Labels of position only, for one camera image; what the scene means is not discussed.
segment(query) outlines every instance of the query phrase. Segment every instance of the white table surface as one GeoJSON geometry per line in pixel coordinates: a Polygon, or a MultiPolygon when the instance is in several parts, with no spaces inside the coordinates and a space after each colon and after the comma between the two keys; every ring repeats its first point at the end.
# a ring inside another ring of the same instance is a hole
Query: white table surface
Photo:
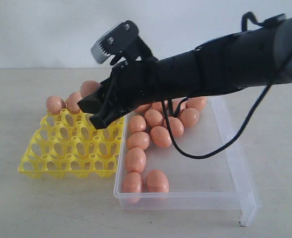
{"type": "MultiPolygon", "coordinates": [[[[237,211],[123,211],[114,177],[32,179],[17,171],[50,95],[66,98],[109,69],[0,69],[0,238],[292,238],[292,85],[275,86],[241,138],[262,208],[252,226],[237,211]]],[[[228,95],[236,128],[261,88],[228,95]]]]}

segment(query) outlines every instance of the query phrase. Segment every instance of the transparent box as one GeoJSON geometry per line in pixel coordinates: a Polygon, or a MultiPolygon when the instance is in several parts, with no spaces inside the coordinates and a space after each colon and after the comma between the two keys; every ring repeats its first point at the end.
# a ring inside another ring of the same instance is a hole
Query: transparent box
{"type": "MultiPolygon", "coordinates": [[[[126,139],[130,135],[127,123],[132,115],[128,114],[125,118],[114,185],[114,196],[124,210],[238,209],[242,210],[240,225],[251,225],[261,202],[239,141],[203,160],[184,157],[173,145],[159,148],[151,144],[145,150],[147,161],[142,177],[145,179],[153,169],[162,170],[169,180],[169,193],[123,193],[122,181],[127,174],[126,139]],[[139,201],[132,204],[135,198],[139,201]]],[[[223,96],[210,97],[197,125],[186,128],[176,142],[187,153],[204,155],[227,143],[235,133],[223,96]]]]}

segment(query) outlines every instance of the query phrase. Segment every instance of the egg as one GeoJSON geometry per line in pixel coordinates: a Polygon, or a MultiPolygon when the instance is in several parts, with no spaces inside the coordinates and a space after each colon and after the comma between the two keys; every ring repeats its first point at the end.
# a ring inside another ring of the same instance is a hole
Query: egg
{"type": "Polygon", "coordinates": [[[130,149],[125,156],[127,172],[141,173],[146,165],[146,154],[140,147],[130,149]]]}
{"type": "Polygon", "coordinates": [[[144,113],[151,107],[151,104],[141,105],[134,110],[136,113],[144,113]]]}
{"type": "MultiPolygon", "coordinates": [[[[177,107],[178,107],[178,104],[181,102],[182,99],[175,99],[175,100],[172,100],[172,109],[173,111],[175,112],[177,107]]],[[[179,115],[186,109],[186,102],[183,102],[181,105],[180,105],[180,111],[179,111],[179,115]]]]}
{"type": "Polygon", "coordinates": [[[150,171],[146,177],[146,188],[148,192],[169,192],[167,176],[160,170],[150,171]]]}
{"type": "Polygon", "coordinates": [[[61,109],[66,108],[66,104],[62,98],[50,96],[46,100],[46,107],[51,114],[59,114],[61,109]]]}
{"type": "Polygon", "coordinates": [[[77,114],[80,112],[80,107],[78,106],[78,102],[82,99],[80,92],[71,93],[67,100],[67,109],[73,113],[77,114]]]}
{"type": "Polygon", "coordinates": [[[147,149],[150,145],[150,136],[143,131],[136,132],[130,137],[128,137],[126,141],[126,146],[130,150],[134,147],[140,147],[143,150],[147,149]]]}
{"type": "Polygon", "coordinates": [[[184,127],[192,127],[199,120],[199,112],[195,108],[187,108],[182,112],[179,118],[184,127]]]}
{"type": "MultiPolygon", "coordinates": [[[[169,125],[171,128],[172,135],[180,137],[184,133],[184,125],[178,118],[168,117],[169,125]]],[[[167,128],[166,120],[164,120],[164,127],[167,128]]]]}
{"type": "Polygon", "coordinates": [[[162,126],[155,126],[150,130],[150,136],[155,145],[166,148],[171,145],[171,138],[168,130],[162,126]]]}
{"type": "MultiPolygon", "coordinates": [[[[137,172],[128,173],[122,183],[122,192],[134,192],[140,193],[145,189],[145,183],[142,176],[137,172]]],[[[130,198],[130,203],[137,203],[140,200],[139,197],[130,198]]]]}
{"type": "Polygon", "coordinates": [[[191,98],[187,102],[187,108],[195,108],[199,112],[207,105],[207,97],[191,98]]]}
{"type": "Polygon", "coordinates": [[[163,120],[164,120],[164,117],[162,116],[162,114],[155,110],[155,109],[149,109],[145,115],[145,120],[147,122],[147,124],[150,126],[150,127],[154,127],[154,126],[157,126],[157,125],[162,125],[163,123],[163,120]]]}
{"type": "Polygon", "coordinates": [[[88,80],[82,83],[80,93],[83,98],[96,92],[101,87],[101,84],[93,80],[88,80]]]}
{"type": "MultiPolygon", "coordinates": [[[[165,110],[167,109],[167,105],[168,105],[168,101],[164,101],[165,102],[165,110]]],[[[162,104],[161,102],[157,102],[157,103],[152,103],[151,104],[151,108],[155,109],[161,113],[163,113],[163,109],[162,109],[162,104]]]]}
{"type": "Polygon", "coordinates": [[[140,132],[146,130],[146,121],[142,116],[136,115],[131,117],[128,128],[130,133],[140,132]]]}

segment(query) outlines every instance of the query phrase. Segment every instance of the plastic egg tray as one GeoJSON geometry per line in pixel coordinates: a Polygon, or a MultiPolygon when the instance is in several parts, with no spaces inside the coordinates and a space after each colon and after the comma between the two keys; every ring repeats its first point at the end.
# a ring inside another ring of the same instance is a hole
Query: plastic egg tray
{"type": "Polygon", "coordinates": [[[87,177],[90,173],[108,178],[116,172],[124,118],[106,129],[96,130],[90,114],[47,113],[21,158],[18,171],[33,178],[49,174],[87,177]]]}

